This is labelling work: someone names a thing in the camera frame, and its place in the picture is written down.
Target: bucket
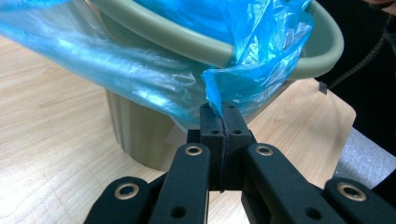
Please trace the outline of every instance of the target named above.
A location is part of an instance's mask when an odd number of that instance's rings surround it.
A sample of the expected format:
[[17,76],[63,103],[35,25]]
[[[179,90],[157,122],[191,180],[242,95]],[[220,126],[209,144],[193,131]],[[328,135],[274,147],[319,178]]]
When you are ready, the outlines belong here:
[[[225,66],[233,54],[232,46],[204,35],[192,34],[192,31],[165,20],[133,1],[91,0],[89,5],[120,44],[149,49],[166,48],[217,67]],[[318,77],[327,73],[344,50],[344,38],[331,15],[315,0],[307,10],[313,15],[315,26],[289,80]],[[164,35],[170,37],[156,38]],[[273,97],[284,89],[280,88]],[[167,171],[177,148],[185,143],[187,135],[162,113],[111,91],[106,91],[106,96],[116,138],[125,152],[147,167]]]

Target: light wood surface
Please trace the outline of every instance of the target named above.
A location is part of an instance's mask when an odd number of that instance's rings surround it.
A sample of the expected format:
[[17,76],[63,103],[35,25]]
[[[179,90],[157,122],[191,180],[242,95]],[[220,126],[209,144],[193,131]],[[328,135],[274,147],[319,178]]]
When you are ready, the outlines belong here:
[[[332,177],[355,118],[314,79],[287,88],[249,124],[317,186]],[[0,223],[81,223],[122,176],[162,174],[117,143],[105,90],[0,37]],[[211,192],[210,223],[247,223],[240,194]]]

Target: wooden table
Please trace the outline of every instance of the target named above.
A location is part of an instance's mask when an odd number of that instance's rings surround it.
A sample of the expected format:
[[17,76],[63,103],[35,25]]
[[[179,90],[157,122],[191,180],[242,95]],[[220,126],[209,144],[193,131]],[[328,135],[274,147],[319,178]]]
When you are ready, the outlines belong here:
[[[314,79],[293,83],[249,124],[323,187],[355,118]],[[105,90],[0,37],[0,223],[81,223],[113,180],[162,174],[117,143]],[[211,192],[209,222],[246,223],[238,192]]]

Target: table surface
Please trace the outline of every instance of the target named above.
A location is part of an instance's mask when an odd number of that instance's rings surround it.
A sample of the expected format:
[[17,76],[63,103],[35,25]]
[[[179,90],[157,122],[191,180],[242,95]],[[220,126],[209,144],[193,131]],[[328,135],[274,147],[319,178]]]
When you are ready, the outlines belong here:
[[[248,127],[311,183],[332,177],[354,110],[314,79],[291,84]],[[0,223],[81,223],[113,180],[163,172],[117,143],[105,90],[0,36]],[[239,192],[210,193],[209,223],[247,223]]]

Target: plastic bag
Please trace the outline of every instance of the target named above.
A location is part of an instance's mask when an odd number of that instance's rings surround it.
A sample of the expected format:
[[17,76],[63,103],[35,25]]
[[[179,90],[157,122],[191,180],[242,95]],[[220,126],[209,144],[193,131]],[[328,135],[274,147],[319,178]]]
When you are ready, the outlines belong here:
[[221,101],[245,116],[286,80],[313,27],[309,0],[141,1],[185,27],[234,45],[224,69],[145,42],[116,43],[82,0],[8,0],[0,3],[0,34],[66,69],[185,128],[196,127],[208,101],[221,116]]

